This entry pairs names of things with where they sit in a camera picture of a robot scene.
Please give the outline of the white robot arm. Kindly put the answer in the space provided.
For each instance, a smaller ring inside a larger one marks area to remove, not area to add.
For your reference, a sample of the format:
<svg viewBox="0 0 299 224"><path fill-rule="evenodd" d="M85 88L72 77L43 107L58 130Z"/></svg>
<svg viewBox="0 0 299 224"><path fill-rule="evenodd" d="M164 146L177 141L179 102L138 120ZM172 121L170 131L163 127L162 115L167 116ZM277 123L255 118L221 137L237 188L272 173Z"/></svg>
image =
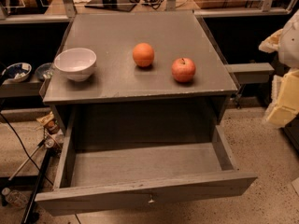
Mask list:
<svg viewBox="0 0 299 224"><path fill-rule="evenodd" d="M290 70L283 76L274 75L271 99L264 114L264 122L282 128L299 114L299 11L296 11L282 29L268 36L259 50L276 51L278 60Z"/></svg>

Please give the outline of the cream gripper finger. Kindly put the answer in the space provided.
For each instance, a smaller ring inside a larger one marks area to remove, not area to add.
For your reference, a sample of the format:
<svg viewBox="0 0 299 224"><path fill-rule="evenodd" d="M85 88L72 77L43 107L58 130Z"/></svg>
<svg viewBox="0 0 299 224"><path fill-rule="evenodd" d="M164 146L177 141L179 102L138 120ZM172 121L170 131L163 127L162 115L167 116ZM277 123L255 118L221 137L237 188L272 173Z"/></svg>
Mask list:
<svg viewBox="0 0 299 224"><path fill-rule="evenodd" d="M282 128L299 114L299 70L291 69L283 77L274 75L272 102L264 114L264 122Z"/></svg>

